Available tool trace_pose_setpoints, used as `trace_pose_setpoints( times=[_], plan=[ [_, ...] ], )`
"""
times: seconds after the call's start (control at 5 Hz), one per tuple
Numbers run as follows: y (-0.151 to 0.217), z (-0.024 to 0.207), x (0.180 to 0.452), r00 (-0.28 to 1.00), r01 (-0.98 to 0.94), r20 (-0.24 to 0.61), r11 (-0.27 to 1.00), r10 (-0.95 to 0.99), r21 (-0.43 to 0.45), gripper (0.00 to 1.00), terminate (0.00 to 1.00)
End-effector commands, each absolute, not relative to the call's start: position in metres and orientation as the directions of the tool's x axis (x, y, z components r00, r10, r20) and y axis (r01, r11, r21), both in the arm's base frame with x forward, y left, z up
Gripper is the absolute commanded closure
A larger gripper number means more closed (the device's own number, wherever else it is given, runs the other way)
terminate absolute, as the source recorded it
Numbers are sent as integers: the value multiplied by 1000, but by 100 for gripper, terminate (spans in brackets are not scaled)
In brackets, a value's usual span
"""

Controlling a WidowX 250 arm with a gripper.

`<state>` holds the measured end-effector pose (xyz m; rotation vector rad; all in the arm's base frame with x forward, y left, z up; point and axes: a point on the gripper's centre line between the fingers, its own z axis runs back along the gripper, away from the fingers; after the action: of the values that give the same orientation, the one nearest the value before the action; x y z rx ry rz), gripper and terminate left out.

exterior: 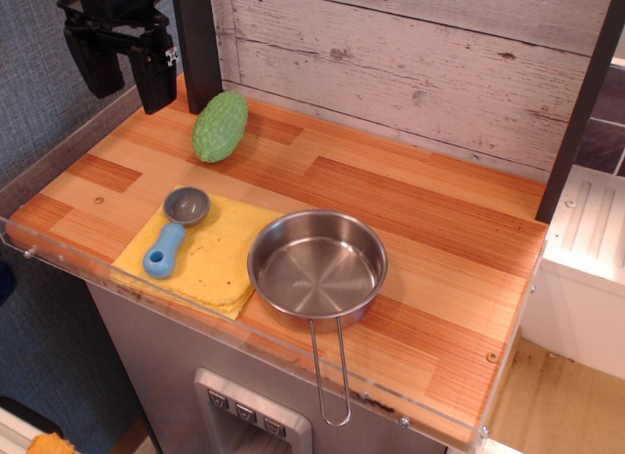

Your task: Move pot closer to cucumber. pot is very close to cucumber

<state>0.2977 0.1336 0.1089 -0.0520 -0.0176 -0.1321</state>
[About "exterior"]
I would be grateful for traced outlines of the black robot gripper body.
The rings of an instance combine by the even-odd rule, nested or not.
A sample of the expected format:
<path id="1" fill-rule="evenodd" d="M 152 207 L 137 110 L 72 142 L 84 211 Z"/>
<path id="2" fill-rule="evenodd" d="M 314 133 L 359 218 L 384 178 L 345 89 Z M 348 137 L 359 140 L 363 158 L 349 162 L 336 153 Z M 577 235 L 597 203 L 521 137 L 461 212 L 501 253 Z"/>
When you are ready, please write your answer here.
<path id="1" fill-rule="evenodd" d="M 70 48 L 150 51 L 170 48 L 169 19 L 156 9 L 160 0 L 58 0 L 65 13 Z"/>

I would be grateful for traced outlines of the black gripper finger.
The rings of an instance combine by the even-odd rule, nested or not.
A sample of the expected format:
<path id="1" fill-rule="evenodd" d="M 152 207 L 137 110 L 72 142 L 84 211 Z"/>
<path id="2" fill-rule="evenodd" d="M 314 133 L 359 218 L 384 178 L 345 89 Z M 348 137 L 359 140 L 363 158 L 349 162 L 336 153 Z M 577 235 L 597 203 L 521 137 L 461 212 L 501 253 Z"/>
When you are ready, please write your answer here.
<path id="1" fill-rule="evenodd" d="M 102 42 L 95 31 L 66 27 L 65 42 L 88 89 L 103 99 L 124 87 L 117 53 Z"/>
<path id="2" fill-rule="evenodd" d="M 177 48 L 164 28 L 143 33 L 129 51 L 133 76 L 146 114 L 177 96 Z"/>

